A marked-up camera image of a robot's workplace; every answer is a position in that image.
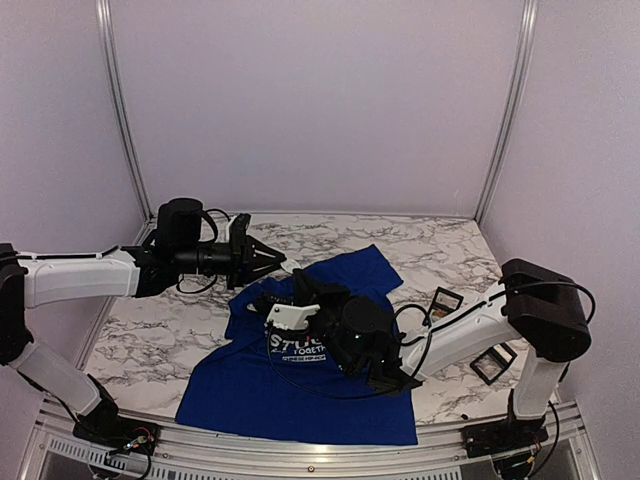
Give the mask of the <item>blue panda print t-shirt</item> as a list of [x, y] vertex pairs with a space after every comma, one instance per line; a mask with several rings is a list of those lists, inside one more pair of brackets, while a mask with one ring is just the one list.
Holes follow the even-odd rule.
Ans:
[[312, 444], [416, 444], [410, 393], [375, 396], [364, 378], [345, 377], [318, 340], [269, 330], [249, 308], [262, 294], [291, 298], [294, 281], [269, 277], [230, 300], [228, 343], [194, 367], [178, 424]]

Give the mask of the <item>green round brooch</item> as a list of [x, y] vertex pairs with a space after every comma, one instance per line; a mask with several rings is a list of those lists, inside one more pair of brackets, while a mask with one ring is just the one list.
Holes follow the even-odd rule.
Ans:
[[442, 309], [434, 309], [430, 312], [430, 318], [432, 321], [438, 321], [439, 319], [442, 319], [447, 315], [448, 315], [448, 312]]

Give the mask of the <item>blue round brooch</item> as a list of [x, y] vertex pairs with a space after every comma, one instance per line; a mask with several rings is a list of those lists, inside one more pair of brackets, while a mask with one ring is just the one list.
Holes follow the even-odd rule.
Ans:
[[284, 272], [292, 274], [294, 270], [301, 269], [301, 265], [294, 259], [286, 259], [280, 264], [280, 268]]

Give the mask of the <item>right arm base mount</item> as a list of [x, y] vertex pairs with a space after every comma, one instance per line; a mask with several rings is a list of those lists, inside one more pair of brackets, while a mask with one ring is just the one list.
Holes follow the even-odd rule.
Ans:
[[478, 458], [535, 446], [549, 438], [544, 420], [497, 421], [466, 426], [461, 430], [467, 456]]

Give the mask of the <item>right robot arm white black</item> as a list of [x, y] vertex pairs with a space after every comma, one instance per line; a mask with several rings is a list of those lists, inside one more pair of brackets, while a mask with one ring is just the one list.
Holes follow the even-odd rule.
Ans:
[[534, 431], [567, 365], [591, 346], [594, 295], [569, 277], [522, 259], [507, 261], [501, 278], [474, 304], [401, 333], [395, 313], [348, 288], [323, 284], [294, 272], [295, 302], [281, 329], [303, 332], [328, 349], [342, 372], [365, 375], [373, 395], [417, 388], [466, 357], [512, 340], [528, 345], [525, 366], [513, 389], [509, 412], [495, 430], [506, 448]]

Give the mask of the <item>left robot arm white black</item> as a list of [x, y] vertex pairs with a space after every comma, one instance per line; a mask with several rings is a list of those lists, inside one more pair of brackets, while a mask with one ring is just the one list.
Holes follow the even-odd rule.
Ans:
[[203, 203], [174, 198], [160, 206], [156, 227], [137, 246], [83, 254], [18, 252], [1, 246], [1, 363], [61, 400], [78, 423], [106, 445], [125, 438], [115, 400], [92, 377], [73, 367], [26, 326], [28, 309], [84, 298], [155, 297], [185, 275], [223, 277], [243, 287], [281, 267], [283, 253], [248, 235], [248, 214], [227, 224], [225, 241], [202, 240], [201, 228], [217, 226]]

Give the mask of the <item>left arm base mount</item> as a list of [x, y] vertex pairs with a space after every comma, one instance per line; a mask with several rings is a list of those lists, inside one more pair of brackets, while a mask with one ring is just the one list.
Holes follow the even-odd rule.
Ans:
[[77, 438], [116, 450], [142, 452], [140, 445], [152, 454], [156, 448], [160, 427], [119, 414], [115, 404], [101, 402], [87, 415], [76, 415], [73, 435]]

